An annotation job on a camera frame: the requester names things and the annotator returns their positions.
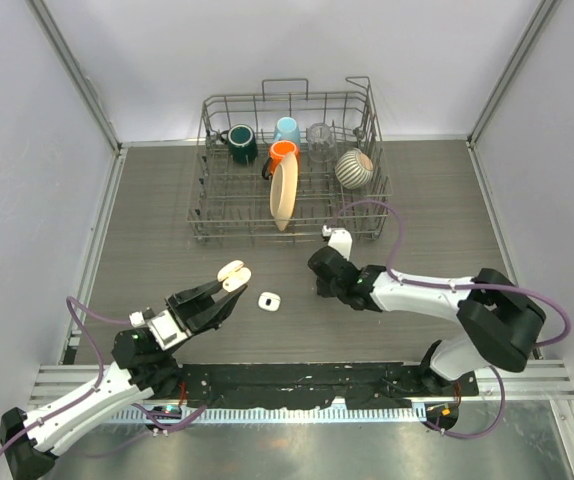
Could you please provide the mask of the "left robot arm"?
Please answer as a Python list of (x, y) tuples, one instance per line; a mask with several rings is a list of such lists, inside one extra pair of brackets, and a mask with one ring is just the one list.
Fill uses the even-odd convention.
[(14, 479), (38, 479), (88, 431), (140, 400), (167, 399), (180, 385), (174, 353), (192, 338), (219, 328), (248, 285), (228, 291), (214, 280), (178, 292), (159, 313), (147, 308), (129, 317), (129, 328), (114, 339), (109, 366), (98, 363), (97, 376), (59, 399), (26, 412), (14, 407), (0, 423), (0, 458)]

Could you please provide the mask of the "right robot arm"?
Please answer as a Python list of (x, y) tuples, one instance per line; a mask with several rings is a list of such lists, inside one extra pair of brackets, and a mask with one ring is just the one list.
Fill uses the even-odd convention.
[(493, 366), (522, 372), (546, 320), (545, 312), (500, 272), (483, 268), (474, 277), (445, 279), (356, 267), (325, 246), (308, 260), (317, 294), (356, 311), (404, 311), (442, 318), (463, 333), (437, 340), (410, 377), (399, 382), (412, 395), (441, 395), (464, 374)]

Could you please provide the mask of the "white earbud charging case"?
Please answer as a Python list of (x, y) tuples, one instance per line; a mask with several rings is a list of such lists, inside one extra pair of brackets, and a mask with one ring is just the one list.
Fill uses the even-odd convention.
[(258, 298), (258, 307), (267, 312), (276, 312), (281, 305), (281, 297), (272, 292), (262, 292)]

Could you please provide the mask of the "beige earbud charging case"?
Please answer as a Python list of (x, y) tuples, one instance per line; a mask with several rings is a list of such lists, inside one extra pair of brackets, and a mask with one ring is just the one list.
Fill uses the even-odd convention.
[(245, 286), (251, 276), (251, 270), (245, 266), (243, 261), (233, 260), (219, 270), (217, 280), (226, 292), (233, 292)]

